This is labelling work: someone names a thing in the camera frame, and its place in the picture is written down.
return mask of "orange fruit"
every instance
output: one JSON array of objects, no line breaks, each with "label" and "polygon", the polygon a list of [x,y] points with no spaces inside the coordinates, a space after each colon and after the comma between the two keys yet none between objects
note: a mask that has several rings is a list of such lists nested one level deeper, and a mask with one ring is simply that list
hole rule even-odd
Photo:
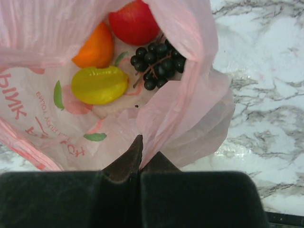
[{"label": "orange fruit", "polygon": [[101,22],[72,61],[80,68],[104,68],[114,55],[114,39],[108,26]]}]

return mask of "pink plastic bag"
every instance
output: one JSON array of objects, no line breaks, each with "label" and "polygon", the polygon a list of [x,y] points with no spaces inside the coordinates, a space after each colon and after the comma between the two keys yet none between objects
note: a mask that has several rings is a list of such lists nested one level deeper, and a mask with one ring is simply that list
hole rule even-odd
[{"label": "pink plastic bag", "polygon": [[[145,0],[187,58],[181,81],[132,91],[109,105],[76,100],[70,59],[108,12],[130,0],[0,1],[0,141],[42,170],[102,169],[143,135],[142,167],[161,150],[178,167],[215,152],[234,112],[207,0]],[[116,40],[116,55],[134,47]],[[132,80],[134,70],[120,66]],[[54,103],[62,95],[64,110]]]}]

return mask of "leaf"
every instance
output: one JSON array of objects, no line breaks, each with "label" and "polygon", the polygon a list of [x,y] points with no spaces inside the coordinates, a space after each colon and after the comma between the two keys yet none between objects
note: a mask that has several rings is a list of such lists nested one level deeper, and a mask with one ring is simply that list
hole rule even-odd
[{"label": "leaf", "polygon": [[60,108],[61,110],[64,110],[65,108],[62,103],[62,91],[59,80],[57,81],[54,88],[54,104],[56,105],[57,108]]},{"label": "leaf", "polygon": [[93,133],[93,134],[85,134],[84,137],[87,140],[93,141],[93,142],[100,142],[106,138],[105,133]]},{"label": "leaf", "polygon": [[128,54],[128,52],[122,52],[117,59],[115,60],[115,64],[114,66],[117,67],[119,65],[119,63],[122,61],[122,59],[125,57],[125,55]]}]

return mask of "white marble countertop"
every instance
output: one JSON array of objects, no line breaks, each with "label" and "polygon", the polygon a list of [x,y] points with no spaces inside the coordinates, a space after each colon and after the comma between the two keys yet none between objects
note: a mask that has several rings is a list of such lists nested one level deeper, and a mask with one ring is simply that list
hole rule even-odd
[{"label": "white marble countertop", "polygon": [[[212,0],[214,67],[232,77],[226,141],[184,171],[250,175],[266,211],[304,216],[304,0]],[[37,170],[0,146],[0,172]]]}]

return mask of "red apple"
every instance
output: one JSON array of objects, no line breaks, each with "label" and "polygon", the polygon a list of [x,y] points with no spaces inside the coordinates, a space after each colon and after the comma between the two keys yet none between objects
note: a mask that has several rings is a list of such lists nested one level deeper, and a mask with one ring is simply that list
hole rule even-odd
[{"label": "red apple", "polygon": [[135,0],[119,11],[111,12],[109,22],[113,33],[130,45],[148,44],[160,32],[149,6],[142,0]]}]

